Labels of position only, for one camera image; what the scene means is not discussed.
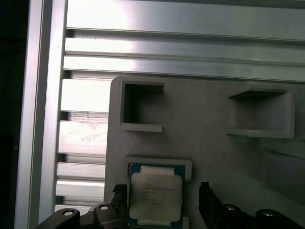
gray plastic plate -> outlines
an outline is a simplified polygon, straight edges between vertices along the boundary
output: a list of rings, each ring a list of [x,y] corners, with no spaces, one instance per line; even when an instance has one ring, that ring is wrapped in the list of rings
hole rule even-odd
[[[110,200],[115,184],[128,182],[126,156],[189,159],[192,180],[183,190],[183,205],[190,229],[206,228],[198,211],[201,181],[210,182],[223,203],[235,204],[252,215],[271,208],[305,226],[304,179],[277,177],[282,185],[277,188],[273,182],[268,188],[271,178],[265,175],[266,168],[271,167],[274,176],[281,176],[277,171],[287,168],[282,168],[283,159],[275,159],[276,154],[265,160],[269,152],[259,144],[259,139],[266,137],[283,141],[304,138],[304,98],[302,84],[114,79],[105,200]],[[295,160],[287,163],[286,167],[293,167]],[[296,163],[298,168],[305,167],[303,160]],[[296,184],[299,195],[293,197],[287,190]]]

